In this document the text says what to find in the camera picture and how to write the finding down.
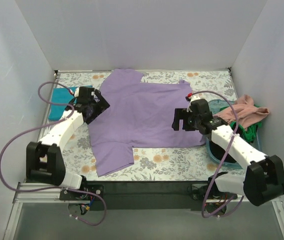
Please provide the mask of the purple t shirt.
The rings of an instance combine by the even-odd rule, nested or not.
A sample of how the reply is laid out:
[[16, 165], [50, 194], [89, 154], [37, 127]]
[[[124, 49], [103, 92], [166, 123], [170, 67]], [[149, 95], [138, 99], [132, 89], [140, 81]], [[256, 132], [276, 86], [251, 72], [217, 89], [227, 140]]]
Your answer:
[[99, 177], [134, 163], [133, 148], [201, 146], [198, 131], [174, 131], [175, 109], [186, 108], [189, 82], [147, 83], [133, 69], [116, 69], [101, 84], [110, 107], [88, 125], [90, 145]]

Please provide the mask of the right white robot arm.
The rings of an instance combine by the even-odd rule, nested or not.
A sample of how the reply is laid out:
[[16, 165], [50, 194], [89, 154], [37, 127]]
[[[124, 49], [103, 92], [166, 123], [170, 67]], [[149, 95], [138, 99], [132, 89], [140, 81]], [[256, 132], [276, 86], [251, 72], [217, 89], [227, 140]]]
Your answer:
[[221, 198], [225, 193], [246, 197], [250, 203], [260, 206], [284, 195], [284, 165], [277, 156], [268, 156], [240, 137], [220, 117], [214, 117], [205, 99], [187, 96], [187, 108], [175, 109], [172, 128], [199, 131], [212, 143], [221, 147], [224, 156], [231, 156], [245, 170], [244, 177], [216, 172], [208, 180], [205, 197]]

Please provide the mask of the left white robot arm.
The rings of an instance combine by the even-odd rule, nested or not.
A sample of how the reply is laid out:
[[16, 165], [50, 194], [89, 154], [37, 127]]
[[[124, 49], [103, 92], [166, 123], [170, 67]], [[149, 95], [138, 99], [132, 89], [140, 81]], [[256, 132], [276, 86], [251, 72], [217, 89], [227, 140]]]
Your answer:
[[74, 132], [83, 124], [92, 123], [110, 104], [98, 89], [81, 86], [48, 134], [26, 147], [26, 178], [38, 183], [71, 189], [77, 200], [88, 195], [81, 175], [68, 172], [62, 151]]

